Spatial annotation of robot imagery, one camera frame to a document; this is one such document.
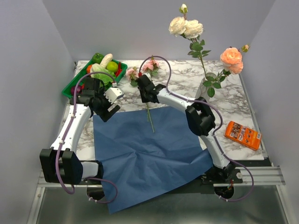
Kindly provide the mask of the dark blue wrapping paper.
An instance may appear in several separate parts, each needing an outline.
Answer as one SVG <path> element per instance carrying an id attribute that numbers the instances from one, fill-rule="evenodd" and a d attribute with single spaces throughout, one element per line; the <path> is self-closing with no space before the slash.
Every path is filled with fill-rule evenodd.
<path id="1" fill-rule="evenodd" d="M 172 107 L 118 112 L 109 121 L 93 117 L 95 158 L 103 165 L 110 214 L 183 186 L 212 165 L 208 151 Z"/>

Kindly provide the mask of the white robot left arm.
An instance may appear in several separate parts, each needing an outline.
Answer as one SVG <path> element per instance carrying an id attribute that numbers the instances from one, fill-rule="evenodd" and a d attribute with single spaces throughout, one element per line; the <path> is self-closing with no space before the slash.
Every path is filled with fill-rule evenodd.
<path id="1" fill-rule="evenodd" d="M 48 149 L 39 155 L 46 182 L 78 185 L 88 179 L 93 184 L 103 181 L 103 165 L 97 160 L 80 160 L 76 151 L 80 136 L 87 121 L 99 116 L 107 122 L 119 109 L 115 101 L 124 93 L 113 83 L 105 88 L 96 78 L 85 77 L 83 89 L 70 99 L 70 111 L 58 137 Z"/>

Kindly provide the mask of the pink flower stem bunch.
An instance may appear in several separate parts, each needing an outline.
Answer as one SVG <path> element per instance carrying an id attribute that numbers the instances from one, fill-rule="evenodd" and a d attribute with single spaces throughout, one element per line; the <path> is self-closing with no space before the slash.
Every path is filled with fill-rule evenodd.
<path id="1" fill-rule="evenodd" d="M 137 68 L 136 67 L 133 67 L 133 68 L 128 69 L 126 71 L 126 78 L 129 80 L 130 84 L 133 87 L 137 87 L 136 80 L 137 80 L 138 77 L 139 77 L 139 75 L 137 74 Z M 150 114 L 149 103 L 146 103 L 146 109 L 147 109 L 147 121 L 151 124 L 152 131 L 155 132 L 154 125 L 153 125 L 152 118 L 151 118 L 151 114 Z"/>

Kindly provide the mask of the pink rose stem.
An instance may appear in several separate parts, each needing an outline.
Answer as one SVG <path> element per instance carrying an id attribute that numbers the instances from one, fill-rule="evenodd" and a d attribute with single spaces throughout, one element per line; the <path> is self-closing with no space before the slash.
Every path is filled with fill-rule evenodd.
<path id="1" fill-rule="evenodd" d="M 236 47 L 229 47 L 225 49 L 220 55 L 220 62 L 222 63 L 222 70 L 217 74 L 212 72 L 207 73 L 206 81 L 203 83 L 208 87 L 207 94 L 209 97 L 214 97 L 215 91 L 221 89 L 221 83 L 230 75 L 239 75 L 243 70 L 242 54 L 247 53 L 250 49 L 249 44 L 243 45 L 240 49 Z"/>

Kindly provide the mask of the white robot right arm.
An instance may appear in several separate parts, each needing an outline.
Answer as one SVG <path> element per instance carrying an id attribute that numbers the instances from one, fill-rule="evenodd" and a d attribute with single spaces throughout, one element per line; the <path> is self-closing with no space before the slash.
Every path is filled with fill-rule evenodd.
<path id="1" fill-rule="evenodd" d="M 212 158 L 213 166 L 207 174 L 212 181 L 225 183 L 235 179 L 236 165 L 226 158 L 213 136 L 215 116 L 204 98 L 192 99 L 171 92 L 163 84 L 154 85 L 145 74 L 136 82 L 142 102 L 165 104 L 185 113 L 189 129 L 203 140 Z"/>

